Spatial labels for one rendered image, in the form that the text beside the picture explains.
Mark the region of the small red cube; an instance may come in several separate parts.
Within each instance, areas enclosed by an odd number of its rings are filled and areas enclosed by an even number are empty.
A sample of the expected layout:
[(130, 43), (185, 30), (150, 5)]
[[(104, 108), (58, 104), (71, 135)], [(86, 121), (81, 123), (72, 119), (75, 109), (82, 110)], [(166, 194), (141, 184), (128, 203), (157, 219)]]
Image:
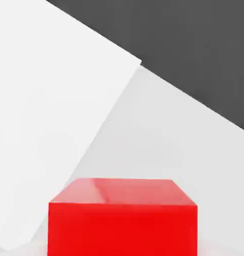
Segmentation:
[(49, 203), (47, 256), (197, 256), (197, 205), (169, 179), (76, 179)]

